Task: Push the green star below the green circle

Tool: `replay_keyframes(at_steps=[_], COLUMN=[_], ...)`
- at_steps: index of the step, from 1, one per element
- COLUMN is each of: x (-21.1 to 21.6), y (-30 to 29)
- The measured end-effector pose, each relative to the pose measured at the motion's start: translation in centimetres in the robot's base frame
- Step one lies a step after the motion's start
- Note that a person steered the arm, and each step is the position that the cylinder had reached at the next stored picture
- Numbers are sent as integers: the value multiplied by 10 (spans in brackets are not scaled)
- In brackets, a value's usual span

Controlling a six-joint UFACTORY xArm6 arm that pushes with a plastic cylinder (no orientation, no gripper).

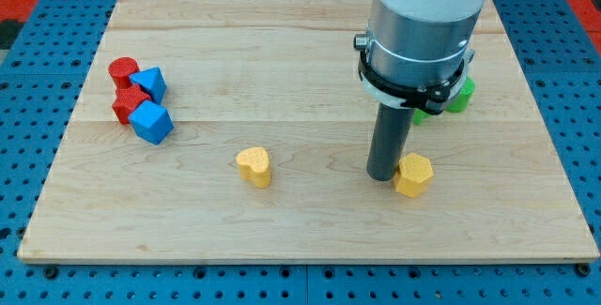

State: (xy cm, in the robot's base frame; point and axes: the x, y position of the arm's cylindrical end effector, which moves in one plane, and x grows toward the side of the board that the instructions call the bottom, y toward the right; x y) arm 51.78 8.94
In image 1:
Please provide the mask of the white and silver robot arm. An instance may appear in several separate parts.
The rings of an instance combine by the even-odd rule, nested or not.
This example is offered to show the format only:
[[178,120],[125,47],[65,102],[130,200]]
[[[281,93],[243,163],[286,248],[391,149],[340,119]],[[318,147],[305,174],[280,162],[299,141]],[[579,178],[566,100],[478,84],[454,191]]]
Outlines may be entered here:
[[354,38],[363,88],[392,109],[440,114],[459,95],[485,0],[372,0]]

